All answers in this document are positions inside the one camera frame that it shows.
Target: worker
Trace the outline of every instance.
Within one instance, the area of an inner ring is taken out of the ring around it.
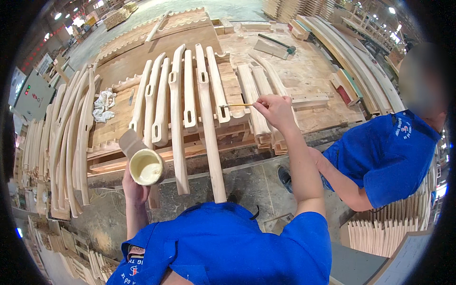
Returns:
[[[311,148],[325,189],[354,211],[380,208],[415,193],[427,174],[450,104],[441,52],[420,44],[404,58],[399,78],[408,110],[348,130],[323,154]],[[284,167],[278,176],[293,192]]]
[[[295,124],[291,98],[261,96],[254,107],[283,134],[297,181],[297,210],[282,234],[262,233],[252,213],[233,202],[197,204],[174,220],[148,224],[150,188],[133,181],[127,163],[122,181],[127,241],[108,285],[329,283],[331,242],[323,185]]]

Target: electrical control box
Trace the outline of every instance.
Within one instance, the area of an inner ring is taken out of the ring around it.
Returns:
[[[41,120],[46,115],[46,108],[55,91],[55,88],[34,69],[22,85],[13,107],[27,120]]]

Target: factory floor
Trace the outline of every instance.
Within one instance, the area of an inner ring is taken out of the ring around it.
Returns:
[[[97,56],[101,45],[168,9],[182,11],[204,6],[212,19],[227,17],[231,21],[264,21],[267,19],[261,12],[262,2],[262,0],[242,3],[236,0],[144,0],[138,2],[139,9],[126,22],[112,30],[107,32],[104,24],[99,24],[84,42],[72,48],[69,53],[70,65],[77,70],[85,62],[92,61]],[[236,166],[223,175],[227,195],[234,192],[239,199],[239,204],[252,214],[257,212],[258,205],[257,221],[262,231],[270,232],[274,226],[272,222],[265,227],[264,221],[289,212],[294,213],[296,210],[293,194],[287,192],[277,177],[279,165],[289,167],[288,156]],[[148,211],[150,221],[171,220],[197,202],[213,201],[208,175],[194,177],[189,183],[191,194],[187,196],[178,196],[175,182],[161,184],[159,187],[161,209]],[[110,192],[106,189],[90,191],[91,205],[84,206],[83,214],[78,218],[72,218],[69,227],[80,235],[87,235],[96,251],[120,260],[122,258],[120,245],[126,239],[125,201],[122,191]],[[76,192],[76,196],[82,203],[80,192]],[[331,240],[338,243],[339,227],[352,216],[353,212],[331,191],[325,191],[325,200]]]

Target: worker's left hand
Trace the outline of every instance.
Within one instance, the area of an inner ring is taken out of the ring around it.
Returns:
[[[142,186],[136,183],[130,174],[130,160],[125,167],[124,178],[122,180],[124,187],[125,202],[129,205],[144,205],[149,197],[150,186]]]

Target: blue shirt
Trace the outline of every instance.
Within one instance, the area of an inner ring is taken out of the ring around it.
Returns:
[[[415,193],[439,139],[425,121],[406,110],[348,130],[323,155],[364,187],[372,206],[378,208]]]
[[[107,284],[159,284],[168,267],[196,285],[328,284],[331,242],[322,215],[302,213],[280,236],[262,233],[250,217],[240,205],[208,202],[150,224],[122,244],[124,259]],[[132,245],[144,256],[129,254]]]

